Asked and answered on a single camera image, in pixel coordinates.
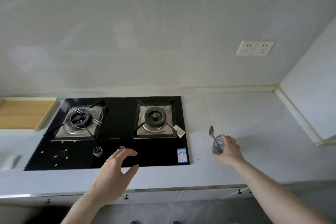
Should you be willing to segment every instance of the kitchen countertop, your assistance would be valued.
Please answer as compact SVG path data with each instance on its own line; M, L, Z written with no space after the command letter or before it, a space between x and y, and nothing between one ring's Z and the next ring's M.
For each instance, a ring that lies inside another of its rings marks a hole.
M316 147L274 92L190 93L182 103L191 164L140 167L128 190L245 184L213 159L210 125L215 135L235 137L245 158L280 183L336 179L336 147ZM22 155L0 172L0 197L81 194L94 181L98 169L22 171L44 132L0 131L0 151Z

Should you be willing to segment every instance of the wooden cutting board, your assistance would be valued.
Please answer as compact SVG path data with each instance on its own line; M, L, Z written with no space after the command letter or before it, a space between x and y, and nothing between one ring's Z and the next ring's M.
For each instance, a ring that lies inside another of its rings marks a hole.
M38 131L56 103L56 98L4 98L0 104L0 129Z

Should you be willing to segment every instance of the energy label sticker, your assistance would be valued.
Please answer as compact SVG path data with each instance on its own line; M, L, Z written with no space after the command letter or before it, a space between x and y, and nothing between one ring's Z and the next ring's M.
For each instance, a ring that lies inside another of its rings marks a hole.
M188 163L186 148L177 149L177 161L179 163Z

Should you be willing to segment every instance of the floor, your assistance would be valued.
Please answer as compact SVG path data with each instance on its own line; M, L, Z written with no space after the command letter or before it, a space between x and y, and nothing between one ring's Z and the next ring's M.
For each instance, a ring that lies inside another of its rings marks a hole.
M197 223L271 223L254 198L150 203L131 205L107 205L92 224L180 224Z

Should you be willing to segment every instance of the hand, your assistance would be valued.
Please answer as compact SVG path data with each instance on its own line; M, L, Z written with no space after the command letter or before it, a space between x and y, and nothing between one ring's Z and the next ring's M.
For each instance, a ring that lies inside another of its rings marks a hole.
M229 167L234 167L236 164L244 162L245 159L240 152L240 146L237 145L236 140L223 134L222 138L225 143L224 152L221 154L213 154L214 158Z
M127 156L136 156L137 154L132 149L119 149L106 160L97 179L86 192L94 204L103 207L122 195L137 173L139 165L132 166L123 174L121 164Z

